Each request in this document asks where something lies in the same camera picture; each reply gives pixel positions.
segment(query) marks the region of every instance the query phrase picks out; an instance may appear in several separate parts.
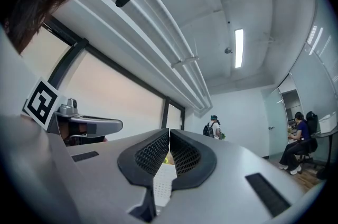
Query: black table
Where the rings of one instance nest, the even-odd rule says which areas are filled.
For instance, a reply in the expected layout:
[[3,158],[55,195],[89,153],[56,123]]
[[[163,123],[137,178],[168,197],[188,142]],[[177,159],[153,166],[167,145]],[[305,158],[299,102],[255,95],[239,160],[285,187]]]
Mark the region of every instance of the black table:
[[334,129],[332,129],[328,133],[316,133],[311,135],[311,138],[325,138],[328,137],[328,157],[327,162],[325,164],[325,167],[317,172],[317,178],[324,180],[327,179],[328,174],[330,173],[330,160],[331,160],[331,147],[332,147],[332,136],[334,134],[338,133],[338,126],[336,126]]

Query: wooden floor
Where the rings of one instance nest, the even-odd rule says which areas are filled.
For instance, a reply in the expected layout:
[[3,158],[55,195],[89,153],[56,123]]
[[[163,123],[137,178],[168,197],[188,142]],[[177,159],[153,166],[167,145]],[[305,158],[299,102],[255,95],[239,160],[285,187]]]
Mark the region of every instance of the wooden floor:
[[[276,167],[279,166],[279,159],[269,159],[268,161]],[[304,191],[307,192],[312,187],[321,182],[321,180],[316,177],[316,173],[322,167],[323,166],[317,166],[317,168],[314,169],[313,165],[305,164],[301,174],[297,173],[296,175],[291,175],[288,171],[285,171],[285,173],[296,180],[296,182],[304,189]]]

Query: door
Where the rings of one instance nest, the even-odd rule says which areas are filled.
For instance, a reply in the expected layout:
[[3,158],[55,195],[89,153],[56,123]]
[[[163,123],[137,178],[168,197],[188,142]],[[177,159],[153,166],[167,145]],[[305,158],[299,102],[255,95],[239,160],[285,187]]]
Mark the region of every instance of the door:
[[282,153],[287,145],[287,117],[284,101],[279,89],[265,99],[265,110],[269,127],[269,155]]

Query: white shoe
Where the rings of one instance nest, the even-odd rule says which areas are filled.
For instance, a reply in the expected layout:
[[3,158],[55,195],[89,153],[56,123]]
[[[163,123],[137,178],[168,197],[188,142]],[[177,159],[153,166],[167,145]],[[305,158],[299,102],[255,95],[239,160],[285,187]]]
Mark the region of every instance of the white shoe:
[[289,168],[289,166],[286,166],[286,165],[279,165],[279,168],[281,170],[287,170]]
[[299,165],[297,168],[295,168],[293,171],[290,171],[291,175],[296,175],[297,172],[300,172],[302,170],[302,167]]

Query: seated woman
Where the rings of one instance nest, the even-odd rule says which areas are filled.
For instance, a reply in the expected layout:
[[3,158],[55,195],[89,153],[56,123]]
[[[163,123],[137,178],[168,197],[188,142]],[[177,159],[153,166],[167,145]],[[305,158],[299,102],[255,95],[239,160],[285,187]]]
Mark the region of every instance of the seated woman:
[[288,139],[295,139],[297,142],[286,145],[284,153],[279,161],[279,168],[282,170],[291,170],[290,174],[295,175],[302,170],[295,156],[300,151],[307,150],[307,141],[310,140],[310,135],[307,127],[307,123],[304,121],[302,113],[297,112],[295,115],[295,121],[297,123],[297,134],[288,135]]

